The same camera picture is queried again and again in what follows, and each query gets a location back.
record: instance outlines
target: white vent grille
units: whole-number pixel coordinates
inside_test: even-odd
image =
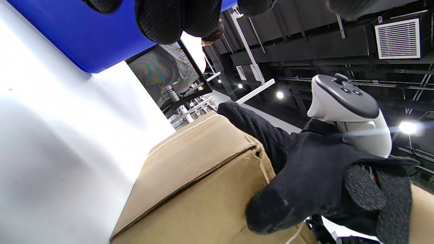
[[[261,78],[259,77],[258,71],[256,70],[256,67],[254,64],[250,65],[250,68],[252,69],[253,75],[255,76],[255,79],[257,81],[261,81]]]
[[[419,19],[375,26],[380,59],[416,59],[421,57]]]
[[[246,75],[244,74],[244,70],[241,66],[237,66],[237,71],[242,80],[247,80]]]

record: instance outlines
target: brown cardboard box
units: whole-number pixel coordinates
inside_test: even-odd
[[[112,244],[285,244],[291,228],[249,231],[249,200],[274,177],[262,145],[208,113],[151,150]],[[314,244],[305,225],[291,244]]]

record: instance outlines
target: gloved hand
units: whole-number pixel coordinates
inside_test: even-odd
[[[402,166],[415,160],[357,150],[334,125],[318,120],[288,134],[233,102],[221,103],[217,113],[258,139],[276,172],[247,207],[250,230],[269,234],[321,214],[385,244],[408,242],[411,191]]]
[[[82,0],[101,13],[113,13],[122,0]],[[379,0],[325,0],[324,7],[348,20],[357,19]],[[276,0],[238,0],[240,12],[248,17],[269,11]],[[158,44],[172,44],[182,31],[206,37],[217,29],[222,0],[135,0],[135,17],[140,31]]]

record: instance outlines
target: controller thumbstick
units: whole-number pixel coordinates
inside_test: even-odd
[[[348,82],[348,77],[346,77],[343,74],[336,73],[335,74],[335,78],[336,78],[335,82],[338,83],[338,84],[340,84],[340,85],[343,85],[342,82],[344,82],[344,81]]]

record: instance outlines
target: ceiling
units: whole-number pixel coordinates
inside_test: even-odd
[[[381,0],[358,20],[342,20],[330,13],[322,0],[279,0],[264,15],[238,20],[265,81],[276,84],[247,101],[246,104],[302,128],[312,101],[310,80],[317,74],[341,73],[378,100],[394,138],[393,155],[410,156],[408,137],[396,133],[403,120],[417,120],[426,127],[423,135],[412,136],[422,166],[434,171],[434,51],[432,16],[434,3],[428,0]],[[427,36],[419,59],[379,59],[374,26],[378,17],[391,22],[393,17],[428,10],[421,18],[421,33]],[[222,13],[225,35],[206,46],[205,53],[218,79],[212,88],[233,101],[260,86],[250,68],[251,61],[228,11]],[[246,80],[241,80],[236,66],[241,66]],[[276,93],[285,94],[278,99]],[[418,181],[427,183],[432,173],[419,171]]]

